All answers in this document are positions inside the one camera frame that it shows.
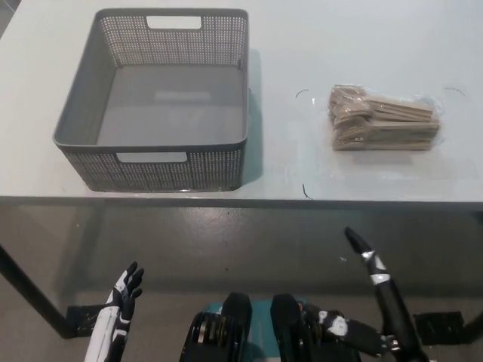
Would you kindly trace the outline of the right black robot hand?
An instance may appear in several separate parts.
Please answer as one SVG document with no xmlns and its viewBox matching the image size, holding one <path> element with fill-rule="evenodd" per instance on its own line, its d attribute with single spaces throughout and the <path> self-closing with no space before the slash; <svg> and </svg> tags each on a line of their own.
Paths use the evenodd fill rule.
<svg viewBox="0 0 483 362">
<path fill-rule="evenodd" d="M 368 271 L 383 319 L 381 331 L 348 319 L 336 311 L 321 310 L 316 320 L 322 335 L 373 357 L 391 354 L 396 361 L 428 361 L 401 294 L 375 249 L 356 231 L 345 227 L 344 234 Z"/>
</svg>

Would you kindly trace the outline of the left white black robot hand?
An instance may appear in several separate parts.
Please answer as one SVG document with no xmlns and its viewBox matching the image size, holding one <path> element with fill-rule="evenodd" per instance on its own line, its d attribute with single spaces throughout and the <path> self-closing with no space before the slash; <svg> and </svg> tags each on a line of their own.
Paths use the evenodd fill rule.
<svg viewBox="0 0 483 362">
<path fill-rule="evenodd" d="M 144 269 L 139 268 L 137 262 L 132 262 L 115 282 L 97 316 L 85 354 L 85 362 L 122 360 L 136 299 L 143 292 L 140 288 L 143 274 Z"/>
</svg>

